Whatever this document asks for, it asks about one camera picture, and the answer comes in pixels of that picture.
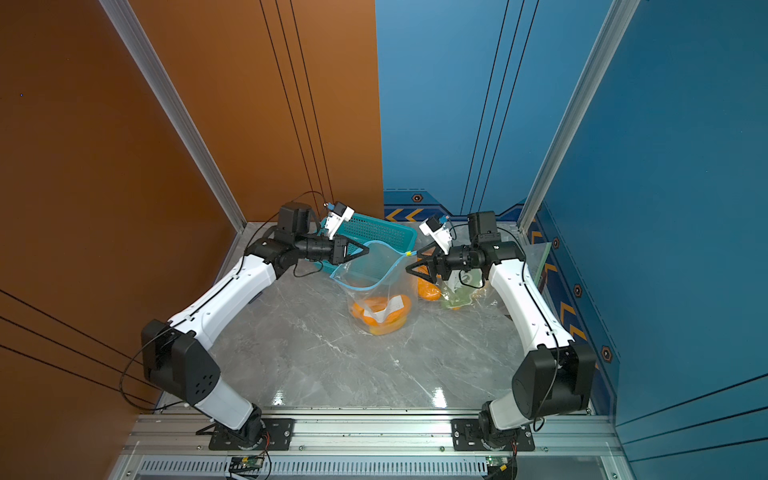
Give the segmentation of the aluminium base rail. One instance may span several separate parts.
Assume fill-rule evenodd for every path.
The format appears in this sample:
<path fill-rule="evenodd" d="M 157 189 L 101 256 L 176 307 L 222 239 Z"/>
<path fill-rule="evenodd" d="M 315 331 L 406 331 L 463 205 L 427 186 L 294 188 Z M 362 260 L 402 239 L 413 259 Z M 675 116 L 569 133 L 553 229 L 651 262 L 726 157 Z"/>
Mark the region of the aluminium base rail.
<path fill-rule="evenodd" d="M 212 420 L 142 415 L 112 479 L 630 479 L 604 416 L 551 417 L 489 449 L 472 410 L 273 408 L 250 450 Z"/>

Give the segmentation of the clear green-zip bag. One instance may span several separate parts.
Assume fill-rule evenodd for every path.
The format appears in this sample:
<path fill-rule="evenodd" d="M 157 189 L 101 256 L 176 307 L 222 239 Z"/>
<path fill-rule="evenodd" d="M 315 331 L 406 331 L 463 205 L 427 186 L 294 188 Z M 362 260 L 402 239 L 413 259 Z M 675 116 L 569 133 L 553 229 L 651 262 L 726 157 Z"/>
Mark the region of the clear green-zip bag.
<path fill-rule="evenodd" d="M 544 270 L 550 250 L 550 242 L 524 247 L 527 268 L 540 292 L 545 290 Z M 439 280 L 438 286 L 442 291 L 439 303 L 444 308 L 458 310 L 473 304 L 500 305 L 500 300 L 495 300 L 492 296 L 491 288 L 483 286 L 482 272 L 479 269 L 469 272 L 454 271 L 447 281 Z"/>

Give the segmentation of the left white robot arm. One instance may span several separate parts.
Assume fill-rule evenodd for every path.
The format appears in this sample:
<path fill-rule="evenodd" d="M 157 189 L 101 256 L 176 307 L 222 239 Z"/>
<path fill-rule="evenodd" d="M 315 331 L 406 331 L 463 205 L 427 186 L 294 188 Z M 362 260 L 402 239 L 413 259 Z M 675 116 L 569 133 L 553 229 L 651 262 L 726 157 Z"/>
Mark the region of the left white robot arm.
<path fill-rule="evenodd" d="M 265 435 L 261 409 L 222 379 L 210 348 L 250 301 L 300 260 L 340 265 L 368 253 L 367 246 L 342 235 L 255 241 L 238 265 L 198 300 L 168 321 L 152 320 L 143 328 L 145 379 L 207 415 L 239 448 L 259 446 Z"/>

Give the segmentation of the clear blue-zip bag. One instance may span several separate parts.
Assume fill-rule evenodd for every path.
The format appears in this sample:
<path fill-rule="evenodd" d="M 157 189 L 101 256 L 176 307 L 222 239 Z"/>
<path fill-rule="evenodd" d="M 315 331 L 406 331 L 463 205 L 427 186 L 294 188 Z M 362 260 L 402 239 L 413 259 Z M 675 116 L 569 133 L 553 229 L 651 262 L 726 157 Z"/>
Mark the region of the clear blue-zip bag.
<path fill-rule="evenodd" d="M 478 264 L 482 255 L 469 245 L 454 245 L 445 226 L 432 230 L 424 225 L 422 232 L 430 242 L 415 252 L 416 261 L 407 272 L 424 285 L 434 285 L 452 308 L 466 305 L 474 291 L 485 286 Z"/>

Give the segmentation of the teal plastic basket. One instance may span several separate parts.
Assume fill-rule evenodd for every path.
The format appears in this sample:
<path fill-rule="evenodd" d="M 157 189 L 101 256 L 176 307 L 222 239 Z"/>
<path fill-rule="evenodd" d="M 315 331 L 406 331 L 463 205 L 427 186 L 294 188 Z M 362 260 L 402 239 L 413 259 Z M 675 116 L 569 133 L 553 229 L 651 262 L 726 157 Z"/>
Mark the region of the teal plastic basket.
<path fill-rule="evenodd" d="M 400 252 L 412 250 L 418 237 L 418 232 L 412 228 L 358 213 L 343 222 L 337 234 L 361 244 L 382 241 Z"/>

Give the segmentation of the smooth orange basket mango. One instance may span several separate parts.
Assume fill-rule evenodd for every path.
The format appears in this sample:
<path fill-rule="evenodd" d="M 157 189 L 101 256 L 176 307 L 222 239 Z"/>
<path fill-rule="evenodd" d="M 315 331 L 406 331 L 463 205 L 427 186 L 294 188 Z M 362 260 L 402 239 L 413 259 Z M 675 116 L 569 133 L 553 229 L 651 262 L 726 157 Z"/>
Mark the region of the smooth orange basket mango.
<path fill-rule="evenodd" d="M 407 323 L 412 307 L 412 300 L 407 295 L 371 297 L 361 303 L 353 302 L 350 313 L 367 326 L 370 334 L 382 336 L 401 329 Z"/>

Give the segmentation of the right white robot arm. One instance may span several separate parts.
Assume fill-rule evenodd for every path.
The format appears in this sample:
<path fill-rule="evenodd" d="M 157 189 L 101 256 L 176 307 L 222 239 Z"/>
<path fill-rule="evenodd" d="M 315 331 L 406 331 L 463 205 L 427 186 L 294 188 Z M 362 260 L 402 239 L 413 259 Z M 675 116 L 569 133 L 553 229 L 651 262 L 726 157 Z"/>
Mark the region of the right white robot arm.
<path fill-rule="evenodd" d="M 405 271 L 430 283 L 455 271 L 480 270 L 483 283 L 499 295 L 513 321 L 526 355 L 514 373 L 511 392 L 483 405 L 478 422 L 483 442 L 506 449 L 524 426 L 551 415 L 588 407 L 597 355 L 579 344 L 546 305 L 519 244 L 494 241 L 436 247 L 419 253 Z"/>

